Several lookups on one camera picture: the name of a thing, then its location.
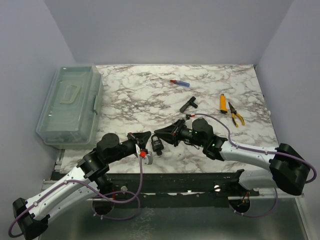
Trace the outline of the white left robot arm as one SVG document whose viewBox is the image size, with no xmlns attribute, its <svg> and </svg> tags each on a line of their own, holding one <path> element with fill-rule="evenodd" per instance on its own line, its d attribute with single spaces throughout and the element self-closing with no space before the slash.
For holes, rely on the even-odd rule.
<svg viewBox="0 0 320 240">
<path fill-rule="evenodd" d="M 18 224 L 26 240 L 33 240 L 43 234 L 49 220 L 64 208 L 94 196 L 99 196 L 113 204 L 127 204 L 137 200 L 142 186 L 127 200 L 116 200 L 117 194 L 108 177 L 109 165 L 130 155 L 141 160 L 149 158 L 146 145 L 151 137 L 150 131 L 128 133 L 127 140 L 120 142 L 115 133 L 105 134 L 96 147 L 77 162 L 63 178 L 41 193 L 28 199 L 18 198 L 12 204 L 14 221 L 8 230 L 11 238 L 13 226 Z"/>
</svg>

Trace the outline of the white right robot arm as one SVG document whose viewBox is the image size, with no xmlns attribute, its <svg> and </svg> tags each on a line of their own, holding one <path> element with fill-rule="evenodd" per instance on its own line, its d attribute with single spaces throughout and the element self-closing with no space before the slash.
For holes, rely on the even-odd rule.
<svg viewBox="0 0 320 240">
<path fill-rule="evenodd" d="M 193 121 L 191 128 L 187 127 L 185 120 L 179 119 L 154 133 L 175 147 L 180 142 L 201 147 L 203 154 L 211 160 L 258 167 L 259 170 L 244 171 L 230 183 L 230 191 L 236 196 L 254 188 L 279 188 L 287 194 L 299 196 L 311 170 L 311 165 L 288 144 L 282 143 L 278 147 L 239 145 L 216 135 L 204 118 Z"/>
</svg>

